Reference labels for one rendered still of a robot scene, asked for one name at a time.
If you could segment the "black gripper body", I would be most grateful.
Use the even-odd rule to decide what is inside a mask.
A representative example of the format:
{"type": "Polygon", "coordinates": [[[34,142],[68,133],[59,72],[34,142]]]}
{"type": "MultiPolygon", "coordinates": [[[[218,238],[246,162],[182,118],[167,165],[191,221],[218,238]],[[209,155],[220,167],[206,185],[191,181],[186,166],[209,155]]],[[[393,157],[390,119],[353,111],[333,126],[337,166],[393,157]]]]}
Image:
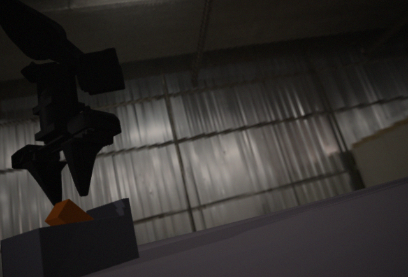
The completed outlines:
{"type": "Polygon", "coordinates": [[[60,161],[61,144],[72,138],[104,140],[122,133],[120,120],[113,113],[84,109],[85,103],[70,92],[39,97],[33,115],[40,116],[41,131],[35,134],[35,141],[45,145],[27,144],[16,151],[11,156],[12,168],[23,169],[22,165],[31,160],[60,161]]]}

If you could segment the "orange l-shaped part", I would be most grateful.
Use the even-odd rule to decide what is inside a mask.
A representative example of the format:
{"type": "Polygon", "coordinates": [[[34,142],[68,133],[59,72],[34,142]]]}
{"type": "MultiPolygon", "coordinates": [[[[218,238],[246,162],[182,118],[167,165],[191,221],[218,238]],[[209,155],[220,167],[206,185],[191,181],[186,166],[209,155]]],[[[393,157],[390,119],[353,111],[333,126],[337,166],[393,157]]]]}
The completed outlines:
{"type": "Polygon", "coordinates": [[[71,199],[56,203],[45,222],[50,226],[64,225],[81,221],[94,220],[79,208],[71,199]]]}

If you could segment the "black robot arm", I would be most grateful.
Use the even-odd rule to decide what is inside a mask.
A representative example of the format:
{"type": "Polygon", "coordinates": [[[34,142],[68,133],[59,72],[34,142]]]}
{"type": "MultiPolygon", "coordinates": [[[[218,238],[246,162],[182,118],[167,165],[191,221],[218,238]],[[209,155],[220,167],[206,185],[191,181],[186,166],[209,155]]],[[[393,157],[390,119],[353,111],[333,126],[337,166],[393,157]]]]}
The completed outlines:
{"type": "Polygon", "coordinates": [[[37,82],[38,98],[49,92],[81,91],[90,95],[126,89],[115,48],[83,53],[66,37],[64,28],[19,0],[0,0],[0,25],[31,62],[21,70],[29,83],[37,82]],[[57,64],[57,63],[59,64],[57,64]]]}

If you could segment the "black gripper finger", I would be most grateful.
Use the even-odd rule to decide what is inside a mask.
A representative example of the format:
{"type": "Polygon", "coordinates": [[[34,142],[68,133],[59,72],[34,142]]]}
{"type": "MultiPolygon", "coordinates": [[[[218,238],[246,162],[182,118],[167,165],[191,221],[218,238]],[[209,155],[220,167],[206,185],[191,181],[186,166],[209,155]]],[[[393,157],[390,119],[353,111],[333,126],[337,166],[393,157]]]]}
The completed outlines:
{"type": "Polygon", "coordinates": [[[66,164],[66,161],[31,160],[22,167],[30,172],[55,206],[62,202],[62,170],[66,164]]]}
{"type": "Polygon", "coordinates": [[[72,138],[61,144],[75,187],[80,196],[87,196],[92,171],[98,152],[108,141],[87,138],[72,138]]]}

